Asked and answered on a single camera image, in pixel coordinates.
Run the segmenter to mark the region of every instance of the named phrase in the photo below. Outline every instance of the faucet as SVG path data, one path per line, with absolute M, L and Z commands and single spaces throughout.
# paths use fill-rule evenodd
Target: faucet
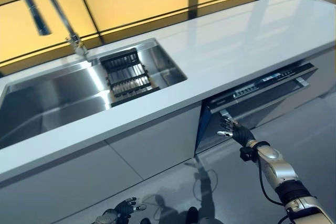
M 39 12 L 39 10 L 37 9 L 34 0 L 25 0 L 30 13 L 35 21 L 35 24 L 37 26 L 38 32 L 40 35 L 49 35 L 51 34 L 47 24 L 45 23 L 41 13 Z M 65 16 L 63 10 L 61 9 L 61 7 L 59 6 L 57 0 L 50 0 L 52 5 L 54 6 L 54 8 L 56 9 L 58 15 L 60 16 L 63 24 L 66 26 L 66 28 L 69 31 L 69 37 L 66 38 L 66 41 L 68 41 L 75 53 L 77 53 L 78 55 L 82 55 L 85 56 L 87 55 L 88 51 L 86 49 L 86 47 L 84 46 L 83 42 L 80 40 L 80 37 L 78 36 L 78 34 L 75 33 L 75 31 L 73 30 L 72 26 L 70 25 L 69 20 L 67 19 L 67 17 Z

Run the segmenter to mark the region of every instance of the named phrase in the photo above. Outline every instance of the dishwasher door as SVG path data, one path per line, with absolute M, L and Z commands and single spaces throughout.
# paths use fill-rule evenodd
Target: dishwasher door
M 195 153 L 228 138 L 217 136 L 222 116 L 234 118 L 249 129 L 260 122 L 282 101 L 309 87 L 306 81 L 317 68 L 307 63 L 290 65 L 217 94 L 203 102 Z

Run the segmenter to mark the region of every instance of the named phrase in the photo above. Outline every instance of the kitchen sink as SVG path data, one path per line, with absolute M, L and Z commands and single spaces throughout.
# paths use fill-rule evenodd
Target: kitchen sink
M 9 84 L 0 149 L 186 80 L 155 39 Z

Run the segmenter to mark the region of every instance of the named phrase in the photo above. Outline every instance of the tile floor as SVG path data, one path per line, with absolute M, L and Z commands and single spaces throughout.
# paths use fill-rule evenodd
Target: tile floor
M 254 134 L 282 152 L 335 219 L 336 93 L 304 104 L 260 126 Z M 153 224 L 183 224 L 190 206 L 200 209 L 201 216 L 215 216 L 225 224 L 277 223 L 285 215 L 283 208 L 264 198 L 257 167 L 239 158 L 239 148 L 233 140 L 224 142 L 57 224 L 91 224 L 131 196 L 148 207 L 134 213 L 130 224 L 139 224 L 145 217 Z M 278 200 L 267 183 L 265 189 Z

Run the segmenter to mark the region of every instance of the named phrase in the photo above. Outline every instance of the white countertop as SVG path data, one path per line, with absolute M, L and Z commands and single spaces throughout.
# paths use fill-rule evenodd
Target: white countertop
M 0 150 L 0 181 L 333 46 L 335 5 L 261 0 L 89 52 L 101 55 L 149 38 L 162 45 L 186 81 Z M 10 82 L 78 59 L 72 55 L 0 78 L 0 93 Z

